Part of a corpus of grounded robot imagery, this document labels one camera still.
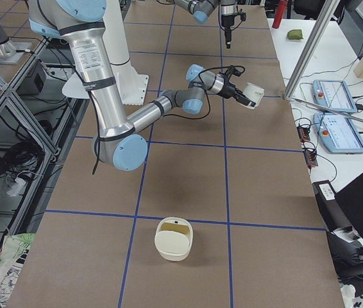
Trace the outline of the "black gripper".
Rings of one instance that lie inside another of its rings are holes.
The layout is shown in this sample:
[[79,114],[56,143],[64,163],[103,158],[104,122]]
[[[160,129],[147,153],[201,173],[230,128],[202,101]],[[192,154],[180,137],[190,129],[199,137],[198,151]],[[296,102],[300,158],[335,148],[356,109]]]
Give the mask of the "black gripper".
[[226,43],[226,48],[227,49],[231,49],[231,41],[232,41],[232,29],[231,27],[224,27],[223,28],[224,31],[224,39],[227,42]]
[[234,98],[238,103],[246,108],[255,108],[255,102],[248,99],[246,96],[242,96],[242,92],[230,81],[225,81],[223,83],[221,96],[226,99]]

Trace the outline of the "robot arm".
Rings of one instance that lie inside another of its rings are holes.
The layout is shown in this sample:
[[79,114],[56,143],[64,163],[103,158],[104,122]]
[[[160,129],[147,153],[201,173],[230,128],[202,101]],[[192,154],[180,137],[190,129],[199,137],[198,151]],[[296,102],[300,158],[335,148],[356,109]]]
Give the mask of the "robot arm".
[[242,22],[246,20],[247,14],[239,8],[237,1],[228,0],[174,0],[174,1],[157,1],[162,5],[176,5],[189,12],[194,20],[204,24],[212,13],[217,10],[217,20],[219,28],[224,33],[224,41],[227,49],[231,48],[232,33]]
[[126,115],[116,79],[108,59],[103,34],[106,1],[29,1],[31,29],[40,35],[69,43],[75,66],[97,115],[96,159],[122,171],[143,165],[148,153],[139,132],[174,108],[198,114],[208,92],[233,98],[249,109],[257,107],[264,90],[248,83],[239,90],[230,77],[240,76],[239,66],[230,65],[214,74],[193,64],[186,73],[186,90],[166,90],[154,101]]

